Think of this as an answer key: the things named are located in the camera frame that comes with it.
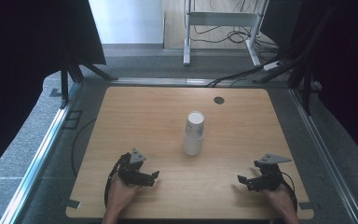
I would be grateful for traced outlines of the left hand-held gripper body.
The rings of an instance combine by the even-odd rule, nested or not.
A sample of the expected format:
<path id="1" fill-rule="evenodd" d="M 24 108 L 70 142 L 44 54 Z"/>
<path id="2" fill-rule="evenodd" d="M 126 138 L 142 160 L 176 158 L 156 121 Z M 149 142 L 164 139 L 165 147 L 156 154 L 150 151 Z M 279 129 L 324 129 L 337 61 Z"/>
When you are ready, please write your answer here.
<path id="1" fill-rule="evenodd" d="M 118 175 L 126 185 L 138 185 L 141 180 L 147 180 L 148 174 L 140 172 L 145 156 L 134 148 L 131 152 L 123 154 L 118 162 Z"/>

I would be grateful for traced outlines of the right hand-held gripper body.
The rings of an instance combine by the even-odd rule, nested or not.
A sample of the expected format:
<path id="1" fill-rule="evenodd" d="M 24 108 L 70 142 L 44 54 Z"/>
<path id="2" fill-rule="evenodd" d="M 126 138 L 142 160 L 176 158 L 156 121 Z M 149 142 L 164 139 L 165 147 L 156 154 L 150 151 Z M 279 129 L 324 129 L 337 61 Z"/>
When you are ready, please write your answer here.
<path id="1" fill-rule="evenodd" d="M 255 190 L 275 190 L 283 182 L 280 163 L 289 162 L 291 159 L 273 154 L 266 154 L 260 160 L 255 161 L 261 176 L 255 181 Z"/>

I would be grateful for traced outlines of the person's left hand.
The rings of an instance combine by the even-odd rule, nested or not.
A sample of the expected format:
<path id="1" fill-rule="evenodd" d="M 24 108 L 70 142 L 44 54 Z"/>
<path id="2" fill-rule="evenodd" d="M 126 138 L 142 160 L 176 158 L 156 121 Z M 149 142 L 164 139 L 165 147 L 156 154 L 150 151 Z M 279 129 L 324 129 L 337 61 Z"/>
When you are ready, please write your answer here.
<path id="1" fill-rule="evenodd" d="M 119 214 L 131 203 L 138 189 L 139 187 L 135 185 L 127 186 L 118 175 L 114 175 L 108 191 L 106 211 Z"/>

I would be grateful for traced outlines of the person's right hand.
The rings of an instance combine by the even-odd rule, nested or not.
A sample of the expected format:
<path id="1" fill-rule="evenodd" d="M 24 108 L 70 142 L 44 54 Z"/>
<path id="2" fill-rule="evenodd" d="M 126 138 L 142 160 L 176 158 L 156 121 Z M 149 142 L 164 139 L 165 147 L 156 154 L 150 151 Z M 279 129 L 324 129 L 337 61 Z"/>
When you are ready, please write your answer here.
<path id="1" fill-rule="evenodd" d="M 267 197 L 268 202 L 280 215 L 296 213 L 293 201 L 285 186 L 280 185 L 275 190 L 263 189 L 261 193 Z"/>

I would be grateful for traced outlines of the black tape rectangle mark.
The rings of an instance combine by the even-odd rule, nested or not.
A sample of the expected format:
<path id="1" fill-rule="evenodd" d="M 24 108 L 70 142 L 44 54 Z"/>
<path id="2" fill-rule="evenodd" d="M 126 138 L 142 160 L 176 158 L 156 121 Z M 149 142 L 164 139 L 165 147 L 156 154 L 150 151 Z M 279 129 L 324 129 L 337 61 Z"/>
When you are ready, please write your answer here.
<path id="1" fill-rule="evenodd" d="M 82 113 L 82 110 L 70 110 L 62 127 L 65 130 L 75 130 L 81 120 Z"/>

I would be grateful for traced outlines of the black upright stand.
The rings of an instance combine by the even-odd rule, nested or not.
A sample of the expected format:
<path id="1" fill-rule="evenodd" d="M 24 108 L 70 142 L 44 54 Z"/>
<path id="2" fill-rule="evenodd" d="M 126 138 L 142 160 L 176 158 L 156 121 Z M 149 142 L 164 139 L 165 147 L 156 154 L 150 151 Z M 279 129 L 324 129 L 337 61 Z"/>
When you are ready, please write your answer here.
<path id="1" fill-rule="evenodd" d="M 306 114 L 310 115 L 311 73 L 307 62 L 300 63 L 288 79 L 290 88 L 297 88 L 300 83 L 303 83 L 301 104 Z"/>

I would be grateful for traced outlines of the black stand legs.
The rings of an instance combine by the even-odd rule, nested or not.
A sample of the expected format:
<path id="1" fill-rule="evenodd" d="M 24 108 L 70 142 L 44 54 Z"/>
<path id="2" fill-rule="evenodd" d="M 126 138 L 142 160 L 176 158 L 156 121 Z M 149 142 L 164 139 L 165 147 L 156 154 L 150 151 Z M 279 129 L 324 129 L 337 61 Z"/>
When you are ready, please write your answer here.
<path id="1" fill-rule="evenodd" d="M 85 60 L 75 56 L 64 56 L 61 68 L 61 84 L 62 84 L 62 104 L 61 108 L 66 108 L 70 102 L 69 99 L 69 77 L 75 83 L 81 83 L 84 79 L 83 73 L 81 72 L 80 66 L 83 65 L 88 68 L 91 72 L 102 77 L 105 80 L 116 81 L 117 77 L 108 75 L 103 70 L 98 68 L 92 63 L 86 62 Z"/>

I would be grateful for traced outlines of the white power strip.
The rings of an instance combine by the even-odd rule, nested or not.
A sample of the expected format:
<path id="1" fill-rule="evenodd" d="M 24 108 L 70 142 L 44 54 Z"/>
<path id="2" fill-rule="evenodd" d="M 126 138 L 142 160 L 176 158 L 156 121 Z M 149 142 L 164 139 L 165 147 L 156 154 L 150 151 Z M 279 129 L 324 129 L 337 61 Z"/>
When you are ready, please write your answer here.
<path id="1" fill-rule="evenodd" d="M 278 68 L 279 66 L 282 65 L 282 62 L 280 61 L 276 61 L 276 62 L 273 62 L 273 63 L 268 63 L 266 65 L 263 66 L 263 69 L 265 71 L 270 71 L 270 70 L 273 70 L 273 69 L 276 69 Z"/>

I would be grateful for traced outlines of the long black slanted bar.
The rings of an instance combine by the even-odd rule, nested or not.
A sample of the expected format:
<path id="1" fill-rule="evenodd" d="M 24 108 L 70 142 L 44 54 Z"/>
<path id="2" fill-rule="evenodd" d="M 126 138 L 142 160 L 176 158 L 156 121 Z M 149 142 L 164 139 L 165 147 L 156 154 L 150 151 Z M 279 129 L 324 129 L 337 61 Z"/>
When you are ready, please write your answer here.
<path id="1" fill-rule="evenodd" d="M 279 60 L 287 60 L 287 63 L 266 77 L 254 80 L 254 83 L 267 83 L 290 70 L 293 70 L 287 79 L 290 88 L 297 87 L 306 76 L 309 59 L 321 38 L 325 27 L 329 23 L 335 9 L 336 2 L 323 0 L 309 0 L 299 11 L 295 26 L 297 39 L 289 46 L 281 49 L 277 56 L 274 56 L 268 63 Z"/>

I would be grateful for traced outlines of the black curtain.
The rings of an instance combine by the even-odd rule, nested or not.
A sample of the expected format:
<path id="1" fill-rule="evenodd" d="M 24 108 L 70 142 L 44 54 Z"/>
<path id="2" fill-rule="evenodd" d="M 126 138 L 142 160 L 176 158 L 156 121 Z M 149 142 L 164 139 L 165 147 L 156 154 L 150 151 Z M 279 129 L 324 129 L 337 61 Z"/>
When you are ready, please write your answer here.
<path id="1" fill-rule="evenodd" d="M 319 99 L 358 150 L 358 0 L 274 0 L 300 3 L 289 49 L 322 84 Z"/>
<path id="2" fill-rule="evenodd" d="M 0 0 L 0 158 L 71 59 L 105 63 L 89 0 Z"/>

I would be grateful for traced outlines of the aluminium floor rail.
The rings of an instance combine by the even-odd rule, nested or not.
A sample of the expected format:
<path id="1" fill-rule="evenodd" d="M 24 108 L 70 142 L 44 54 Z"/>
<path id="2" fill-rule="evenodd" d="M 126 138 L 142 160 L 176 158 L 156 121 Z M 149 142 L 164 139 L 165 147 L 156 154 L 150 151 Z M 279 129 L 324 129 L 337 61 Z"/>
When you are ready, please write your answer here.
<path id="1" fill-rule="evenodd" d="M 292 89 L 289 90 L 289 94 L 295 102 L 298 113 L 300 114 L 300 117 L 310 134 L 310 138 L 321 157 L 326 172 L 329 174 L 337 194 L 351 219 L 351 223 L 358 224 L 358 202 L 356 202 L 342 173 L 338 170 L 334 158 L 330 154 L 329 148 L 325 144 L 325 141 L 316 127 L 311 115 L 308 115 L 306 110 L 303 108 L 300 94 L 296 90 Z"/>
<path id="2" fill-rule="evenodd" d="M 68 102 L 48 97 L 48 84 L 31 115 L 0 159 L 0 224 L 14 224 L 64 124 L 80 87 L 71 83 Z"/>
<path id="3" fill-rule="evenodd" d="M 120 77 L 112 81 L 113 85 L 125 86 L 170 86 L 170 87 L 217 87 L 217 88 L 286 88 L 285 81 L 257 83 L 253 80 L 221 80 L 203 78 L 139 78 Z"/>

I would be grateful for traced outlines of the white metal desk frame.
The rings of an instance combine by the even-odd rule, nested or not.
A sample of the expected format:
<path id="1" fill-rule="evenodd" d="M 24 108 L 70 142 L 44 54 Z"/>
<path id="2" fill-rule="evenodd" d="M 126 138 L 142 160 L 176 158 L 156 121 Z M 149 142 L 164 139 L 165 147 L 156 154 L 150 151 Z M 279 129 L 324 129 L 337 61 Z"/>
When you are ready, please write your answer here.
<path id="1" fill-rule="evenodd" d="M 251 28 L 251 36 L 245 41 L 255 67 L 261 65 L 255 52 L 255 39 L 261 27 L 269 0 L 260 0 L 257 13 L 244 12 L 198 12 L 193 11 L 192 0 L 185 0 L 186 37 L 184 41 L 183 64 L 190 65 L 190 27 L 191 26 L 236 26 Z"/>

